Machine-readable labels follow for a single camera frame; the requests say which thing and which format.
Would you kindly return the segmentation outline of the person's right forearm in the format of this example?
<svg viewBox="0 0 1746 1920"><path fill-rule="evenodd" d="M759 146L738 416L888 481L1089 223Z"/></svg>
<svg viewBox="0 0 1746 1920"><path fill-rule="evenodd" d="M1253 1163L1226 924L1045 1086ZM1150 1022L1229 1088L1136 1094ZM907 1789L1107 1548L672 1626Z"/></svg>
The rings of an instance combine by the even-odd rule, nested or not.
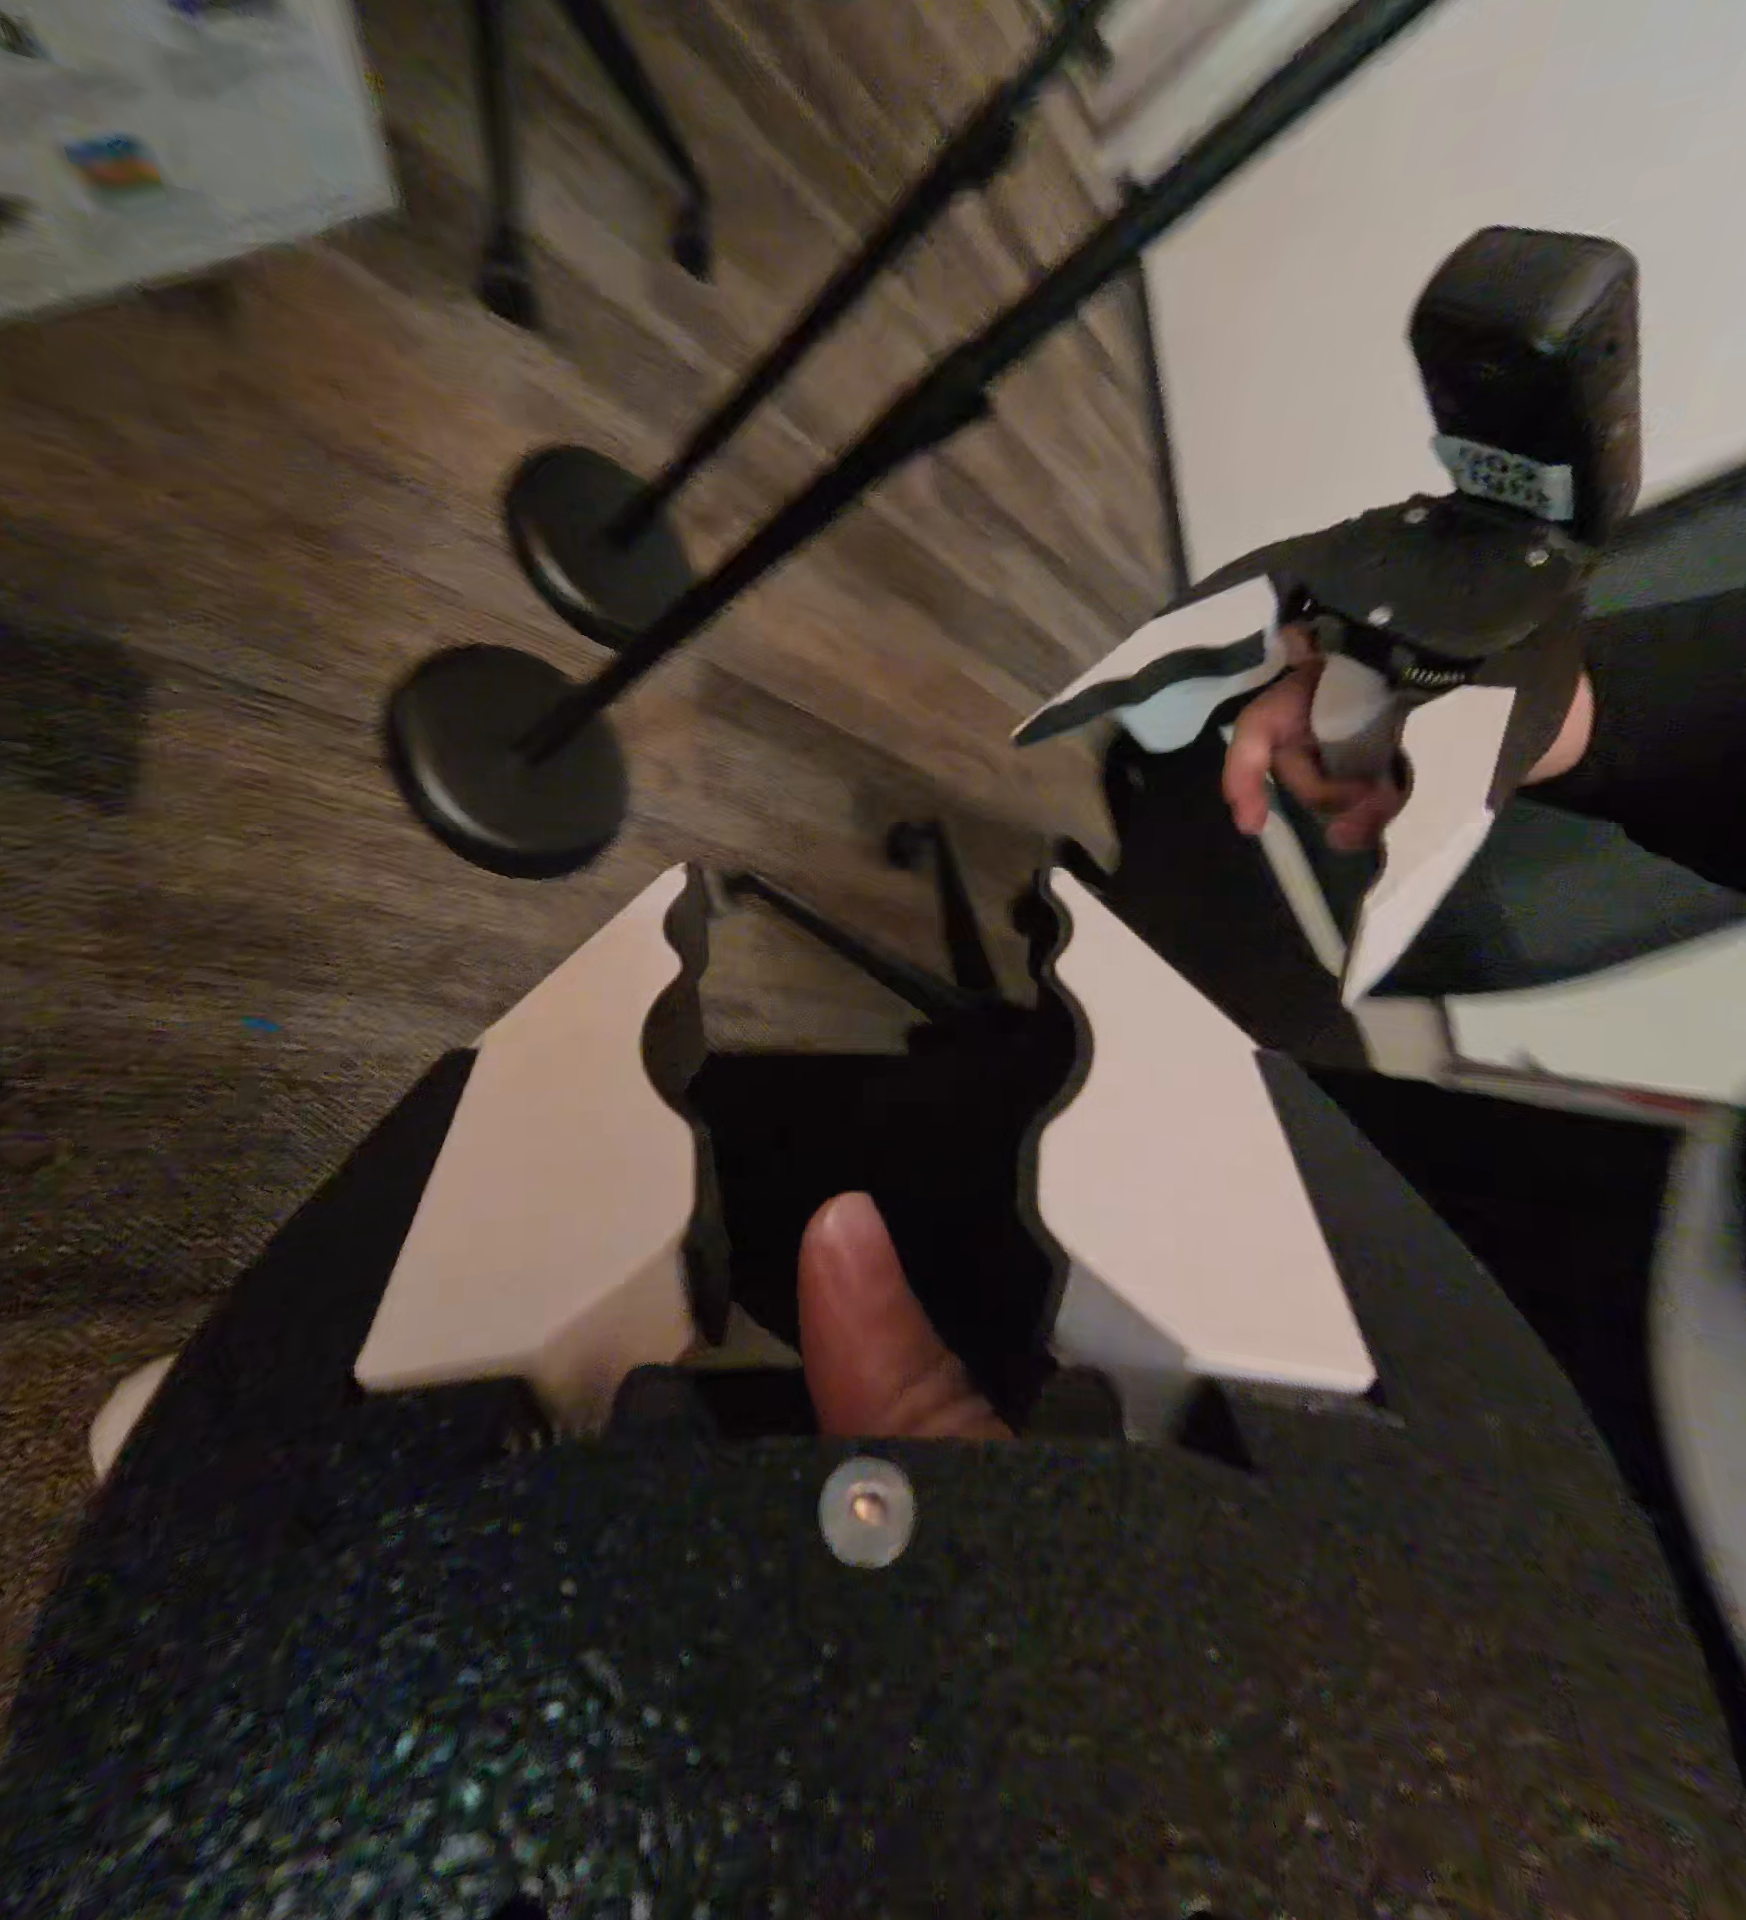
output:
<svg viewBox="0 0 1746 1920"><path fill-rule="evenodd" d="M1746 584L1596 615L1572 765L1529 795L1746 895Z"/></svg>

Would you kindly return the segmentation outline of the black round base stand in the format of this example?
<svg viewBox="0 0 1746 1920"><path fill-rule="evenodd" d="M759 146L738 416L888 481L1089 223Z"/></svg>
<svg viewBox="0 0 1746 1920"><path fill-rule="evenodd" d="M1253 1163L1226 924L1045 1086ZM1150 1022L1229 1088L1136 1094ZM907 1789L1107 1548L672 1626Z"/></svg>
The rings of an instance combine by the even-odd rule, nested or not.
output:
<svg viewBox="0 0 1746 1920"><path fill-rule="evenodd" d="M608 657L574 679L517 646L469 641L415 666L382 708L385 762L415 815L450 851L504 877L559 880L599 859L619 838L630 797L610 708L868 491L983 420L1005 373L1430 11L1428 1L1358 1L1332 11L1011 306L935 357L711 572L691 572L672 606L620 650L561 618L523 567L506 491L531 455L559 444L523 455L501 499L513 558L540 601Z"/></svg>
<svg viewBox="0 0 1746 1920"><path fill-rule="evenodd" d="M1109 1L1055 4L1026 58L938 140L858 250L819 286L782 336L693 428L668 464L637 476L607 453L556 444L509 485L506 524L529 581L599 646L620 652L687 592L693 566L670 521L676 496L723 453L965 197L1005 171L1040 91L1079 58L1107 58Z"/></svg>

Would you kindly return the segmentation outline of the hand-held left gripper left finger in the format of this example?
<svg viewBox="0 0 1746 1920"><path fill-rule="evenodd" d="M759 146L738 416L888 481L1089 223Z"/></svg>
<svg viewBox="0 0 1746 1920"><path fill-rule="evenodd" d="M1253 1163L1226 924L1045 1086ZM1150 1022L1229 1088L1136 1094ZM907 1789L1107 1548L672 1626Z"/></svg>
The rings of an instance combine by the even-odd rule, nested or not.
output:
<svg viewBox="0 0 1746 1920"><path fill-rule="evenodd" d="M711 898L670 866L476 1044L354 1361L370 1394L520 1380L605 1427L624 1380L726 1337L706 1123Z"/></svg>

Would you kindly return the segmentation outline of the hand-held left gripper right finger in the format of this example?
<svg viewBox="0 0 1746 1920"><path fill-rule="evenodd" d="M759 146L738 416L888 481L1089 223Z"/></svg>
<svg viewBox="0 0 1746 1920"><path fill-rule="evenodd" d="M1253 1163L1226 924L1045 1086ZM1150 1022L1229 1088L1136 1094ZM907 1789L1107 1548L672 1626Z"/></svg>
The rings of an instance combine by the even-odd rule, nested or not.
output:
<svg viewBox="0 0 1746 1920"><path fill-rule="evenodd" d="M1039 890L1075 1035L1030 1144L1053 1355L1113 1387L1129 1438L1179 1435L1208 1386L1367 1400L1381 1371L1263 1047L1080 877Z"/></svg>

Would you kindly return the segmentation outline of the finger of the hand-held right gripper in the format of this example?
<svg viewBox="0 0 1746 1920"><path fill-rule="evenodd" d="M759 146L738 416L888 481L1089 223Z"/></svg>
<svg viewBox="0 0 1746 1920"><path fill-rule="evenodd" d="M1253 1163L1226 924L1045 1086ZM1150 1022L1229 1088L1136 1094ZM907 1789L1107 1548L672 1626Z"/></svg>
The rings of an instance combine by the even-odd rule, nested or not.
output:
<svg viewBox="0 0 1746 1920"><path fill-rule="evenodd" d="M1014 730L1014 741L1051 741L1101 721L1119 721L1123 685L1164 657L1272 659L1272 682L1286 670L1286 641L1275 596L1202 596L1163 612L1129 636L1065 692Z"/></svg>
<svg viewBox="0 0 1746 1920"><path fill-rule="evenodd" d="M1145 753L1172 755L1230 723L1268 684L1268 657L1166 656L1120 688L1115 719Z"/></svg>

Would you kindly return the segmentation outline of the person's left hand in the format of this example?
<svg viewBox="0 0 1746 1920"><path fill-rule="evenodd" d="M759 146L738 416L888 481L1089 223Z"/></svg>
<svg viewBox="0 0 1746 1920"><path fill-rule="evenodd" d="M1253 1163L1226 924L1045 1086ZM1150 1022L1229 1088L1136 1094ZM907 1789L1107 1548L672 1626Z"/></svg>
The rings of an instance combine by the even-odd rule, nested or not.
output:
<svg viewBox="0 0 1746 1920"><path fill-rule="evenodd" d="M798 1251L796 1299L820 1434L1012 1438L935 1329L871 1193L838 1193L813 1213Z"/></svg>

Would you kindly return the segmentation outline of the black tripod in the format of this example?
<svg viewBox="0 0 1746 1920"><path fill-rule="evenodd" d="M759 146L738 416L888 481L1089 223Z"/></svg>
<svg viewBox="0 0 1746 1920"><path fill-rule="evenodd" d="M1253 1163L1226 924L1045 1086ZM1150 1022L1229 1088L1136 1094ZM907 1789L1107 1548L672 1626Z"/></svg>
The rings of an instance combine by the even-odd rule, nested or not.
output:
<svg viewBox="0 0 1746 1920"><path fill-rule="evenodd" d="M668 250L687 274L708 282L714 275L711 187L647 62L610 4L559 1L556 7L675 175L682 203L670 230ZM476 298L504 324L535 332L542 324L542 312L526 261L523 225L510 9L506 1L471 1L465 7L472 44L486 197Z"/></svg>

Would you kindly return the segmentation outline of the white printed board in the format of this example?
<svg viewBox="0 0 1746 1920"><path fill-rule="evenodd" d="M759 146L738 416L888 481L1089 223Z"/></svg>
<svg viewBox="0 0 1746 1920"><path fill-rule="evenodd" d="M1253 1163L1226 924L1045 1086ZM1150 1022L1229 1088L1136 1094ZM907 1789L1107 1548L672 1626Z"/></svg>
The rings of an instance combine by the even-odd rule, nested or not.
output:
<svg viewBox="0 0 1746 1920"><path fill-rule="evenodd" d="M399 206L354 4L0 1L0 322Z"/></svg>

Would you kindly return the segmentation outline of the person's right hand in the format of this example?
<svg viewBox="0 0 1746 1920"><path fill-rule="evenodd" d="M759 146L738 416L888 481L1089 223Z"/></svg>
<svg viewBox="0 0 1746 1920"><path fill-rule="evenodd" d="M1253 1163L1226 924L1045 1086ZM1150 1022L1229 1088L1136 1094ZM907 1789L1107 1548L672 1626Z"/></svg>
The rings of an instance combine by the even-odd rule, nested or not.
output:
<svg viewBox="0 0 1746 1920"><path fill-rule="evenodd" d="M1234 723L1220 771L1220 795L1233 825L1249 838L1271 822L1272 791L1306 810L1341 851L1374 851L1411 797L1393 773L1341 780L1326 771L1314 730L1323 662L1314 633L1282 633L1289 670L1247 704Z"/></svg>

